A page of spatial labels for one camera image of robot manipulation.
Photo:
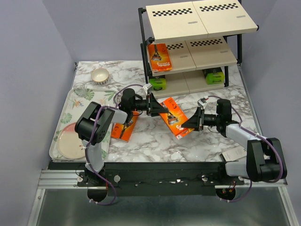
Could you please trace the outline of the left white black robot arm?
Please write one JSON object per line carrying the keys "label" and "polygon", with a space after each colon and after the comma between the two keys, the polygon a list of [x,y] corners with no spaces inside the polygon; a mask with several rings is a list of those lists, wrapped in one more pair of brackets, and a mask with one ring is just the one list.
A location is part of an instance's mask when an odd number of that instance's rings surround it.
{"label": "left white black robot arm", "polygon": [[89,182],[94,186],[101,185],[104,181],[104,174],[101,170],[104,167],[101,144],[111,124],[127,124],[134,115],[134,111],[146,112],[151,117],[161,113],[167,113],[154,97],[152,85],[142,86],[146,98],[136,94],[132,85],[123,88],[120,102],[114,106],[101,105],[90,102],[85,111],[79,117],[75,125],[75,132],[84,144],[86,163],[85,167],[90,171]]}

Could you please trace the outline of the beige black three-tier shelf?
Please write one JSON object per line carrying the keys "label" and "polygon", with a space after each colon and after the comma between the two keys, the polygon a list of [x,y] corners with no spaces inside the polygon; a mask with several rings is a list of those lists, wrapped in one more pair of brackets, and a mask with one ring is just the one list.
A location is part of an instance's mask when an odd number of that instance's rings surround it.
{"label": "beige black three-tier shelf", "polygon": [[[259,26],[238,0],[198,0],[138,9],[147,14],[152,35],[142,36],[141,52],[146,81],[150,76],[166,77],[166,89],[157,98],[222,89],[229,84],[228,68],[242,62],[242,35]],[[166,44],[172,70],[152,71],[150,44]],[[224,83],[208,85],[202,70],[220,67]]]}

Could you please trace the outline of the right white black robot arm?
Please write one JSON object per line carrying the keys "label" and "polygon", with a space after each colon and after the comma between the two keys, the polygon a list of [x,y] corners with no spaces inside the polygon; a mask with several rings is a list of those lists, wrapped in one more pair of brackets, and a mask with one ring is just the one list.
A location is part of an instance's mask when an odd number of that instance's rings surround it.
{"label": "right white black robot arm", "polygon": [[204,126],[216,127],[219,134],[235,141],[246,150],[245,160],[226,160],[224,168],[216,173],[217,181],[225,185],[233,177],[266,183],[285,179],[287,168],[280,140],[261,136],[243,127],[242,120],[233,120],[232,114],[236,110],[228,99],[218,98],[216,113],[206,114],[207,100],[207,97],[198,100],[195,113],[181,127],[195,131],[202,130]]}

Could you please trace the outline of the orange Gillette Fusion5 box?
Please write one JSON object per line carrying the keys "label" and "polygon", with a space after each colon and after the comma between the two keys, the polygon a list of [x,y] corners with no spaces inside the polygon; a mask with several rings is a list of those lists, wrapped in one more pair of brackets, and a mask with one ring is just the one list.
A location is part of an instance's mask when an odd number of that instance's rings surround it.
{"label": "orange Gillette Fusion5 box", "polygon": [[139,118],[139,112],[134,111],[132,119],[125,124],[115,123],[111,132],[111,138],[128,142],[134,131],[136,122]]}

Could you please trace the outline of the black green razor box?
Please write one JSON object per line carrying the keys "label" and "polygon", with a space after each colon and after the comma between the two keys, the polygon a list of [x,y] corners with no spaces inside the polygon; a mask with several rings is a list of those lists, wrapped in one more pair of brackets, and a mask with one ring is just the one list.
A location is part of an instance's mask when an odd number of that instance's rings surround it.
{"label": "black green razor box", "polygon": [[208,85],[224,83],[224,73],[220,67],[202,70]]}
{"label": "black green razor box", "polygon": [[149,83],[152,85],[154,91],[166,89],[166,77],[164,75],[150,76]]}

